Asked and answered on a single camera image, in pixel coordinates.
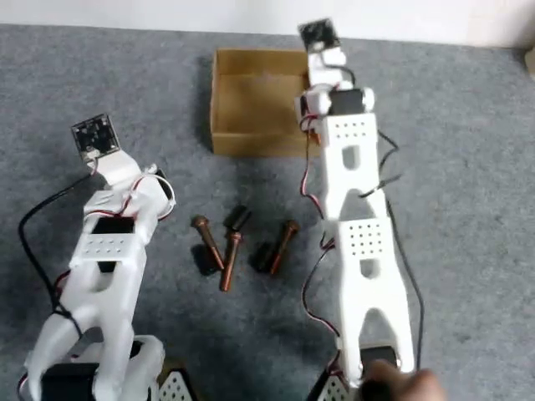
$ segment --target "white wall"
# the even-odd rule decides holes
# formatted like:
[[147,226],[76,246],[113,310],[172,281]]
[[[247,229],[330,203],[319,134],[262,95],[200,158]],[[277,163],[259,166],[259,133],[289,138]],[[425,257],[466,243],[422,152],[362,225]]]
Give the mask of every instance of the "white wall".
[[349,38],[533,45],[535,0],[0,0],[0,22],[295,34],[334,18]]

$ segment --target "open cardboard box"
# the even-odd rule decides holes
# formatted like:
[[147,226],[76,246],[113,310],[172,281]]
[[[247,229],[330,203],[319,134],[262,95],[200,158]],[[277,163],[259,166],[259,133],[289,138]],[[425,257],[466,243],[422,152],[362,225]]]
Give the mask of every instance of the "open cardboard box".
[[[304,156],[294,98],[308,87],[308,60],[295,50],[220,48],[213,64],[211,139],[217,155]],[[311,155],[319,153],[311,141]]]

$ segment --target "copper screw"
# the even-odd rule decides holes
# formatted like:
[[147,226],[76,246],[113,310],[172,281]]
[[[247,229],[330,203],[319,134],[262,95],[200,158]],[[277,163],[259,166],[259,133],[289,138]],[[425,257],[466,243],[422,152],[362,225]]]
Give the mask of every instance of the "copper screw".
[[295,220],[289,220],[286,222],[281,240],[278,243],[278,249],[275,251],[275,255],[273,256],[273,263],[269,271],[271,275],[275,274],[278,268],[281,266],[281,261],[283,261],[283,255],[286,252],[288,243],[298,231],[299,224]]
[[197,215],[193,217],[193,220],[191,221],[191,226],[195,227],[197,231],[199,231],[199,234],[201,234],[202,241],[210,250],[211,255],[216,261],[217,267],[219,267],[220,270],[225,270],[221,254],[217,250],[216,242],[211,236],[210,229],[208,228],[208,219],[205,216]]
[[242,234],[238,231],[232,231],[228,234],[228,258],[219,285],[221,291],[227,292],[231,287],[232,269],[234,268],[234,262],[236,261],[237,248],[241,241]]

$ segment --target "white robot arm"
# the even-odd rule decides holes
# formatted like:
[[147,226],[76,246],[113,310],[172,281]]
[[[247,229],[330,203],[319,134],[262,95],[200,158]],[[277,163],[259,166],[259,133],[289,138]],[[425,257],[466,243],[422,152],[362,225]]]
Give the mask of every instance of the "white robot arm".
[[[393,334],[391,341],[374,349],[393,350],[391,359],[402,372],[415,369],[407,291],[395,257],[390,205],[381,189],[387,182],[381,180],[378,161],[377,143],[382,134],[372,113],[373,91],[356,87],[331,21],[304,24],[299,32],[308,53],[311,86],[295,99],[295,107],[302,130],[313,130],[321,145],[321,211],[325,231],[334,238],[341,269],[342,370],[350,387],[357,388],[363,355],[369,347],[359,339],[371,310],[380,312]],[[343,152],[347,151],[353,153],[354,165],[344,164]],[[341,218],[350,192],[357,192],[366,202],[372,218]],[[366,272],[364,266],[371,269]]]
[[[157,399],[155,379],[164,360],[162,343],[135,336],[132,317],[145,270],[145,247],[175,196],[155,166],[142,171],[120,149],[107,115],[73,127],[80,154],[107,186],[84,206],[84,225],[69,263],[62,310],[45,322],[26,367],[34,401]],[[102,343],[71,358],[73,346],[92,327]]]

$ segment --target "hand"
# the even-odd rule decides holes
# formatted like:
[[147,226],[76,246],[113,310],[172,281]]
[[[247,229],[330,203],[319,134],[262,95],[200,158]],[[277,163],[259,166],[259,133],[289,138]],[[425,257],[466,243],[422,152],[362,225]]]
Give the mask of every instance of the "hand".
[[[384,383],[388,387],[390,399],[394,401],[446,401],[446,392],[438,378],[429,370],[420,370],[413,374],[404,374],[384,361],[375,361],[370,364],[365,374],[364,384],[361,387],[361,398],[364,401],[373,399],[387,399],[374,397],[372,383]],[[372,397],[366,391],[372,390]]]

